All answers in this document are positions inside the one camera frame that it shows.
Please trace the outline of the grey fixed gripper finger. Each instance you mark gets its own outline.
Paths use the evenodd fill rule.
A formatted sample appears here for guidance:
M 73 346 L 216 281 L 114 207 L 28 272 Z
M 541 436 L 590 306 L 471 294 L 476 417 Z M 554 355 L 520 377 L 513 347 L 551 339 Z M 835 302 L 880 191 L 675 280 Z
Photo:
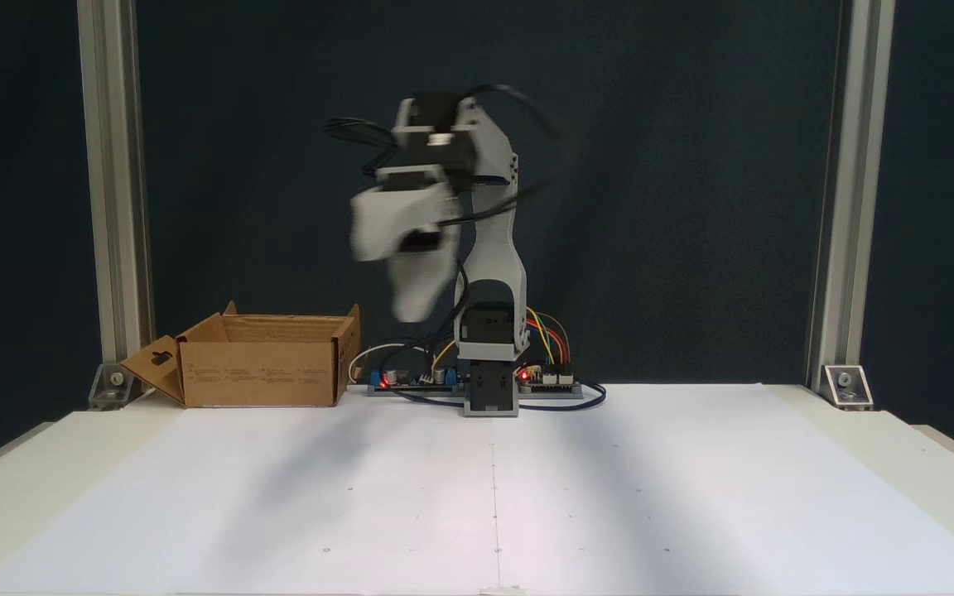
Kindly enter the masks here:
M 457 257 L 457 245 L 446 245 L 428 252 L 409 252 L 397 248 L 388 257 L 388 279 L 393 288 L 395 320 L 427 320 L 444 288 L 455 281 Z

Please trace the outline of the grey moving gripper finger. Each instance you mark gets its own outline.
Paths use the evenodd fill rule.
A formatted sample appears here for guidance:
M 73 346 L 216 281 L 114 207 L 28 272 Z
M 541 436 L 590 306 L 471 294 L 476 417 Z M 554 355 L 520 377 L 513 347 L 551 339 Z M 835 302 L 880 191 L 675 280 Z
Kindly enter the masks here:
M 352 199 L 353 257 L 360 262 L 387 260 L 395 254 L 435 252 L 443 244 L 439 222 L 455 214 L 447 186 L 413 191 L 374 188 Z

